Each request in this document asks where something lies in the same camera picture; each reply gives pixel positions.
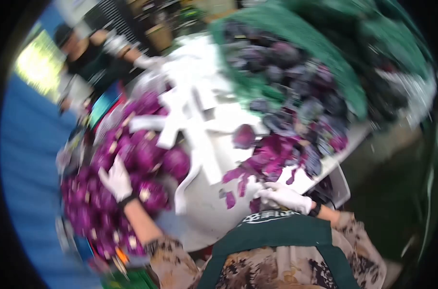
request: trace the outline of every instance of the black cap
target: black cap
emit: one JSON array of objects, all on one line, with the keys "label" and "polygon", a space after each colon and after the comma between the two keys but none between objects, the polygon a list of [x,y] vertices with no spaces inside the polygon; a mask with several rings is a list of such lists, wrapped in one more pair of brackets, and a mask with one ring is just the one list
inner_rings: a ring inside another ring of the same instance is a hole
[{"label": "black cap", "polygon": [[58,48],[63,47],[63,45],[68,41],[69,37],[73,33],[73,29],[66,25],[65,23],[60,24],[55,29],[55,34],[53,36],[53,40]]}]

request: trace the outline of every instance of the hand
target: hand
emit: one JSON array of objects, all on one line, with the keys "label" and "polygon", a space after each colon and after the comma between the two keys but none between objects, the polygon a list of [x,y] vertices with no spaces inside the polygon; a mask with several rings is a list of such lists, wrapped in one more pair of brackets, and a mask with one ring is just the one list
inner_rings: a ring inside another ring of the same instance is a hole
[{"label": "hand", "polygon": [[108,173],[103,168],[100,168],[99,177],[102,184],[113,194],[117,202],[132,194],[129,174],[124,167],[123,160],[118,155],[114,159],[114,164]]},{"label": "hand", "polygon": [[159,56],[147,57],[145,55],[142,55],[139,58],[135,59],[134,66],[143,69],[155,70],[155,69],[160,69],[164,63],[165,60],[163,57],[159,57]]},{"label": "hand", "polygon": [[307,215],[313,207],[312,199],[301,196],[294,190],[280,183],[265,183],[267,189],[259,190],[254,198],[262,198],[262,202],[266,203],[269,200],[285,206],[294,211],[298,211],[303,215]]}]

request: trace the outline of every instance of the black wristband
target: black wristband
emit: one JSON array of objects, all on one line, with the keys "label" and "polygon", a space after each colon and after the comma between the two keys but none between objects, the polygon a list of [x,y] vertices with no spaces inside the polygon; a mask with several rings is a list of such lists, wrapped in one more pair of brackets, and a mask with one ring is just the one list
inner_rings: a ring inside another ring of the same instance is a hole
[{"label": "black wristband", "polygon": [[315,203],[315,208],[313,208],[312,210],[309,211],[308,215],[311,217],[317,217],[318,214],[320,213],[320,208],[322,207],[321,203]]},{"label": "black wristband", "polygon": [[128,196],[127,198],[123,199],[122,201],[120,201],[118,203],[118,206],[121,208],[121,210],[124,210],[124,207],[132,200],[134,199],[138,199],[137,195],[134,194],[130,194],[130,196]]}]

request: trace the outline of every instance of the sunlit window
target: sunlit window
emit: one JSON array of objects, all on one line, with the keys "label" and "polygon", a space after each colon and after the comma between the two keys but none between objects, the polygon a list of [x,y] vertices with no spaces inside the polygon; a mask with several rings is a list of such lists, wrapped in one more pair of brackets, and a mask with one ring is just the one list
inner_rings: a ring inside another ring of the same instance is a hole
[{"label": "sunlit window", "polygon": [[45,30],[36,32],[36,35],[19,55],[15,72],[38,93],[56,103],[59,97],[58,74],[64,57]]}]

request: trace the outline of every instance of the cabbage pile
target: cabbage pile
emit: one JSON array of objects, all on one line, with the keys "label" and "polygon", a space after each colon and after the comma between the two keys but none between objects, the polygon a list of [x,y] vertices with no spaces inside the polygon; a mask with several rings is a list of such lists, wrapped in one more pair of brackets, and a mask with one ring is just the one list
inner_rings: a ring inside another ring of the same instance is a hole
[{"label": "cabbage pile", "polygon": [[64,211],[74,232],[87,237],[104,259],[115,256],[117,247],[125,247],[135,255],[144,255],[144,251],[115,198],[100,182],[100,168],[108,171],[119,155],[129,172],[133,194],[138,195],[151,216],[170,209],[168,194],[158,177],[169,175],[180,184],[190,170],[190,157],[181,147],[170,150],[157,147],[159,135],[153,131],[129,133],[129,121],[134,115],[165,113],[156,93],[144,93],[124,107],[124,121],[106,133],[90,165],[82,166],[76,176],[62,181]]},{"label": "cabbage pile", "polygon": [[[294,182],[299,168],[310,178],[320,175],[321,158],[342,151],[348,143],[348,106],[328,67],[285,39],[236,20],[224,23],[223,35],[228,64],[247,77],[262,77],[285,101],[276,110],[267,99],[250,102],[249,109],[262,113],[270,134],[256,141],[250,125],[240,126],[232,138],[234,147],[254,147],[253,155],[228,171],[222,182],[238,178],[238,195],[243,197],[251,175],[276,182],[286,166],[293,167],[287,184]],[[253,200],[251,211],[258,202]],[[226,203],[228,209],[233,207],[233,194],[227,195]]]}]

